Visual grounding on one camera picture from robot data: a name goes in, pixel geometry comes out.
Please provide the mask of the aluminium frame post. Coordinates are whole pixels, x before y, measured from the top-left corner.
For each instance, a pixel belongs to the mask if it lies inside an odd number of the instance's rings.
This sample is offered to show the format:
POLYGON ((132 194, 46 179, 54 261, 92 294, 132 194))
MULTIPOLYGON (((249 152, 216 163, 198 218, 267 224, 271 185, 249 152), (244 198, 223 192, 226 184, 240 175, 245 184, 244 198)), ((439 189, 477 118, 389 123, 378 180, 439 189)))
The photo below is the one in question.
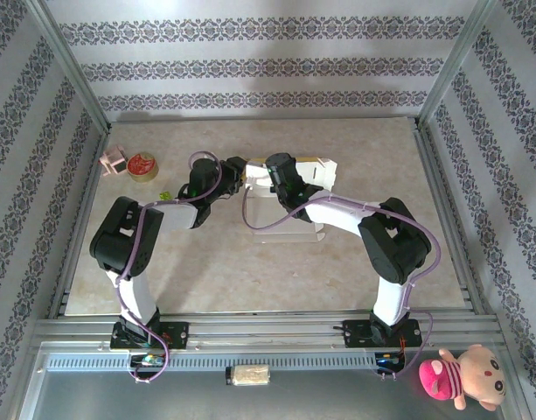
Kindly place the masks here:
POLYGON ((89 115, 96 123, 101 134, 107 134, 110 130, 110 122, 107 119, 97 96, 94 94, 81 65, 74 57, 71 47, 66 41, 57 21, 52 16, 46 0, 23 0, 38 28, 45 37, 48 45, 52 48, 56 60, 59 62, 65 76, 72 82, 77 94, 87 109, 89 115))
POLYGON ((418 130, 422 130, 424 125, 432 118, 435 109, 449 89, 451 81, 459 71, 470 48, 475 43, 478 34, 483 29, 497 3, 498 0, 477 0, 417 116, 416 126, 418 130))

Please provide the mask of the yellow white paper box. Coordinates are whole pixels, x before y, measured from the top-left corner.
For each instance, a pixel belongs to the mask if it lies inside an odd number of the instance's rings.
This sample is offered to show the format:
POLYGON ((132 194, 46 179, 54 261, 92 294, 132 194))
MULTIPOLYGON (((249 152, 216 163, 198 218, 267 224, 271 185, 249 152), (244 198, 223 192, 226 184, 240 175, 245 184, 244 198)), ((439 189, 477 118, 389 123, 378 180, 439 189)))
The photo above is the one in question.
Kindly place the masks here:
MULTIPOLYGON (((253 159, 262 162, 264 159, 253 159)), ((321 186, 331 191, 336 179, 338 164, 324 157, 298 157, 296 169, 306 183, 321 186)), ((248 191, 247 222, 254 227, 260 228, 272 224, 288 213, 278 202, 275 192, 267 188, 250 188, 248 191)), ((282 224, 268 230, 251 230, 253 243, 309 243, 320 242, 325 237, 324 224, 307 223, 295 218, 290 218, 282 224)))

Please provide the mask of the aluminium side rail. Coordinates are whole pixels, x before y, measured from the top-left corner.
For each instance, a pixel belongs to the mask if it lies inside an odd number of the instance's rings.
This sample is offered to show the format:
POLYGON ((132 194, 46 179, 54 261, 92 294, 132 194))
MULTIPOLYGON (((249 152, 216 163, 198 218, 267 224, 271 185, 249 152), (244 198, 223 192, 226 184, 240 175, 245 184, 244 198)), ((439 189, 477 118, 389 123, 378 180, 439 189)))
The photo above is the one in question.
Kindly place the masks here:
POLYGON ((65 305, 64 302, 67 302, 87 230, 88 218, 94 200, 95 190, 98 185, 98 178, 101 174, 99 157, 104 151, 104 147, 108 144, 109 131, 110 129, 101 135, 94 151, 90 155, 91 160, 87 167, 88 172, 84 179, 80 201, 75 208, 76 213, 74 224, 70 230, 70 235, 68 236, 66 250, 60 264, 57 282, 52 290, 50 304, 47 307, 47 312, 45 314, 46 319, 55 319, 59 317, 62 313, 62 307, 65 305))
POLYGON ((465 235, 458 229, 457 210, 455 206, 451 206, 449 185, 441 172, 441 159, 434 154, 433 142, 424 131, 416 128, 414 140, 435 201, 438 219, 449 251, 449 259, 456 273, 466 307, 476 315, 489 314, 490 310, 484 305, 477 288, 475 272, 472 270, 470 259, 465 251, 463 242, 465 235))

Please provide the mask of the aluminium mounting rail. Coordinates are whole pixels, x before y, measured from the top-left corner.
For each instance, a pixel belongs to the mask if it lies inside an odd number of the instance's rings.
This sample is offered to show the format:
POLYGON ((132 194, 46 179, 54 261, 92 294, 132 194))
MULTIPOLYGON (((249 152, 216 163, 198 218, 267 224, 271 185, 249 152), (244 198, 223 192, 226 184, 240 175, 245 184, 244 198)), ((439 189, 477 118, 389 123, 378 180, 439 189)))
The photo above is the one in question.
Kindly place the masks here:
MULTIPOLYGON (((414 313, 421 332, 430 331, 429 348, 464 349, 470 344, 502 346, 505 337, 495 315, 477 315, 471 310, 437 310, 414 313)), ((345 349, 339 330, 345 320, 368 319, 367 311, 227 312, 163 315, 170 322, 189 324, 190 353, 307 352, 345 349)), ((36 323, 31 343, 75 343, 95 351, 110 340, 115 316, 63 316, 36 323)))

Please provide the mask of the pink and beige plush toy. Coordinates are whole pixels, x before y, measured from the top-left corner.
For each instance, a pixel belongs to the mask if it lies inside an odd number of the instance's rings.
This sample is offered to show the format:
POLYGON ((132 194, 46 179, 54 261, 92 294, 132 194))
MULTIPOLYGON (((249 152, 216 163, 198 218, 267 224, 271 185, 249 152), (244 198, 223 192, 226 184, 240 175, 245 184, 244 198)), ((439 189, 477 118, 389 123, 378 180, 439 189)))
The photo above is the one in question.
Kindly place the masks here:
POLYGON ((446 348, 439 357, 425 360, 418 368, 420 384, 431 398, 452 401, 457 410, 466 408, 466 398, 485 410, 495 411, 505 400, 505 373, 498 357, 481 344, 474 344, 455 356, 446 348))

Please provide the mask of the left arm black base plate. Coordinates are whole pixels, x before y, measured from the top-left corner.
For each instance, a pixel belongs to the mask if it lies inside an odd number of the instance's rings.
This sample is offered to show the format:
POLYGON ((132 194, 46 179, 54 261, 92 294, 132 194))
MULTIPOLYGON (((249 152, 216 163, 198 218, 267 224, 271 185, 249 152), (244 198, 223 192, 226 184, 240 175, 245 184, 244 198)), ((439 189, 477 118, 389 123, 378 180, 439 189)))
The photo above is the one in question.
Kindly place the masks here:
MULTIPOLYGON (((170 350, 185 350, 187 347, 189 324, 185 322, 162 322, 159 335, 170 350)), ((109 347, 111 350, 161 349, 162 344, 154 337, 149 338, 129 330, 122 322, 114 324, 109 347)))

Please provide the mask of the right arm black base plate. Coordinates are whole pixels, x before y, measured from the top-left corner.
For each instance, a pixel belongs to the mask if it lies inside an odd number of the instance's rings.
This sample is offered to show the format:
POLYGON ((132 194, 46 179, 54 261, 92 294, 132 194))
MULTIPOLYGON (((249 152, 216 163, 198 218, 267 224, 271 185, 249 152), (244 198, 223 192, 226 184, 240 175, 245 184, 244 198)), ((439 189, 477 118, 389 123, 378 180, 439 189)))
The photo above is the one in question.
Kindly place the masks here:
POLYGON ((394 327, 373 320, 346 320, 342 329, 347 348, 418 347, 422 344, 416 319, 404 320, 394 327))

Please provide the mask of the small pink plastic toy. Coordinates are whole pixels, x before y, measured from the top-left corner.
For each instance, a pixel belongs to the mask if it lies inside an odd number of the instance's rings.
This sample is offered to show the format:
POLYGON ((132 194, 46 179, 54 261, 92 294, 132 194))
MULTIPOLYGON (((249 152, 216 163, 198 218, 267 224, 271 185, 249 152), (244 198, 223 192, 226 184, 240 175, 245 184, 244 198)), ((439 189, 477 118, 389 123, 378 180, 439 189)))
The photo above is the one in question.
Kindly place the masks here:
POLYGON ((120 145, 114 145, 106 149, 101 155, 102 176, 118 175, 127 170, 127 157, 125 150, 120 145))

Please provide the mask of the red round tin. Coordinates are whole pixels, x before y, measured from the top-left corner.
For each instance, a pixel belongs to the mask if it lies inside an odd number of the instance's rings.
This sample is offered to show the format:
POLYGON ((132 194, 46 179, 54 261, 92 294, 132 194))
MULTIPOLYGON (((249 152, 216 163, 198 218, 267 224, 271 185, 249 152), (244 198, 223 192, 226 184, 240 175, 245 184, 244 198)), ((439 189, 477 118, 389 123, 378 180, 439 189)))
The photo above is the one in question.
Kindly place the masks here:
POLYGON ((127 171, 135 182, 146 183, 157 176, 159 167, 152 154, 139 152, 128 160, 127 171))

